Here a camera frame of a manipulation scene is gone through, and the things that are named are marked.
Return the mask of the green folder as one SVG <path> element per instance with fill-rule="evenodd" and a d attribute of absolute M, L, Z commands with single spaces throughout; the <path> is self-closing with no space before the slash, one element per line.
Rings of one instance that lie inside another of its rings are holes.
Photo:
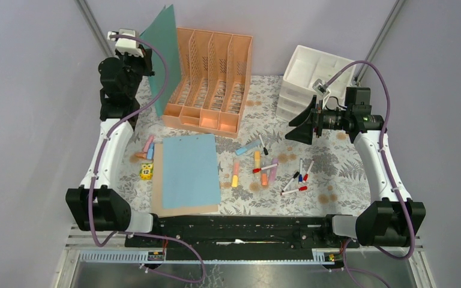
<path fill-rule="evenodd" d="M 140 37 L 158 50 L 152 55 L 155 75 L 148 78 L 152 96 L 157 96 L 167 79 L 164 92 L 154 103 L 156 114 L 162 116 L 182 79 L 174 6 L 164 7 Z"/>

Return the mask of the light blue folder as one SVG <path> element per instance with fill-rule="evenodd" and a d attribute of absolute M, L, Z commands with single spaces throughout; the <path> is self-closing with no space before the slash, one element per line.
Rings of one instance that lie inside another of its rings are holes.
<path fill-rule="evenodd" d="M 166 209 L 221 202 L 215 135 L 163 139 L 163 200 Z"/>

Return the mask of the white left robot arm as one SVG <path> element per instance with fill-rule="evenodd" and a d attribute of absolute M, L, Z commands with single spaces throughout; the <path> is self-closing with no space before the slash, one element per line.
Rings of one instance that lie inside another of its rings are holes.
<path fill-rule="evenodd" d="M 69 188 L 67 205 L 80 230 L 139 233 L 149 247 L 162 239 L 154 216 L 137 212 L 117 192 L 119 167 L 138 117 L 126 116 L 139 110 L 136 93 L 144 76 L 154 74 L 152 50 L 133 56 L 117 52 L 98 66 L 100 73 L 100 133 L 90 167 L 79 187 Z"/>

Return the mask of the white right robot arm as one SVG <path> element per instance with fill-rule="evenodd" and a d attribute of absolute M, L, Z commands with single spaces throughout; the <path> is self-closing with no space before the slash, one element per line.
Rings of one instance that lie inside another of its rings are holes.
<path fill-rule="evenodd" d="M 412 200 L 394 165 L 382 116 L 372 114 L 370 89 L 348 87 L 345 109 L 325 110 L 322 101 L 310 104 L 289 121 L 288 140 L 312 144 L 324 130 L 345 132 L 357 150 L 370 189 L 370 206 L 359 216 L 330 215 L 320 238 L 335 247 L 344 237 L 362 246 L 410 247 L 425 216 L 423 203 Z"/>

